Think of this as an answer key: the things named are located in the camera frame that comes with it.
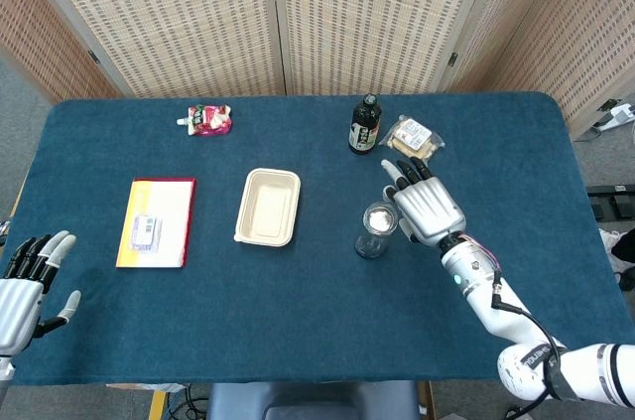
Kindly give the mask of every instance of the table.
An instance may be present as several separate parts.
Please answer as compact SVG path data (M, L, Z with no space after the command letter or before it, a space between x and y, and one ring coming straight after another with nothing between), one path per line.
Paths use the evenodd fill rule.
M378 147L347 148L359 96L76 100L55 107L7 242L68 229L77 244L44 315L83 298L70 325L16 358L25 384L493 378L508 343L485 333L439 254L396 236L358 257L364 209L388 178ZM556 104L540 93L380 96L442 135L431 161L529 309L572 349L633 343ZM176 119L228 103L234 127L189 137ZM256 167L302 180L292 242L232 236ZM134 177L197 178L188 263L118 270Z

